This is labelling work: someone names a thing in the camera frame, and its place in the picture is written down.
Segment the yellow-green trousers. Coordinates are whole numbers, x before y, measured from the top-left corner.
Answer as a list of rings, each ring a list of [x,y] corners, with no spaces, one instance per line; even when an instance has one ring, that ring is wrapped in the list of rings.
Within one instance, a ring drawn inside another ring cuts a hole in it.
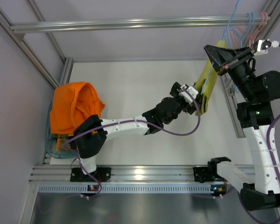
[[[208,110],[208,103],[217,78],[218,74],[213,68],[213,63],[208,59],[201,75],[194,84],[194,88],[199,92],[196,101],[200,105],[199,110],[201,115]]]

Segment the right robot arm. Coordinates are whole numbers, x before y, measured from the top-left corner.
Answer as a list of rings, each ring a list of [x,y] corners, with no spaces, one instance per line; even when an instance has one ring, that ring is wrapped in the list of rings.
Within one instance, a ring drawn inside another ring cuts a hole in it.
[[[237,105],[237,118],[246,136],[255,177],[250,178],[229,158],[213,158],[209,170],[227,180],[239,193],[248,211],[280,207],[280,161],[274,143],[273,100],[280,98],[280,72],[255,75],[254,51],[206,45],[204,50],[219,76],[228,74],[244,102]]]

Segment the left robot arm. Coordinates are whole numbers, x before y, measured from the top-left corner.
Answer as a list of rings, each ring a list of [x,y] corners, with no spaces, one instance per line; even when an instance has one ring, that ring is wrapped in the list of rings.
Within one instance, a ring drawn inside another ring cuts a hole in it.
[[[193,114],[198,108],[199,91],[193,86],[174,83],[170,97],[153,109],[128,119],[101,119],[91,115],[74,131],[74,142],[84,175],[97,170],[96,155],[107,140],[128,135],[150,135],[164,130],[181,112]]]

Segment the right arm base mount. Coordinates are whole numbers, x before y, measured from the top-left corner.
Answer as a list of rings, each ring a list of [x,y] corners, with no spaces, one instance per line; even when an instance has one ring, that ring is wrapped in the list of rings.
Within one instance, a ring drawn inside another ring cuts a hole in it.
[[[195,182],[205,183],[215,181],[214,173],[209,167],[194,167],[193,175]]]

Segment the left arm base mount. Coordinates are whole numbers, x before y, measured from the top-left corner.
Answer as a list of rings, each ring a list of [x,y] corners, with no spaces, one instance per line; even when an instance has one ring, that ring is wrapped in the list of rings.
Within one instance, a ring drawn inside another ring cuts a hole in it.
[[[96,171],[90,173],[99,182],[107,182],[111,178],[111,168],[97,168]],[[72,168],[70,182],[95,182],[95,180],[84,174],[81,168]]]

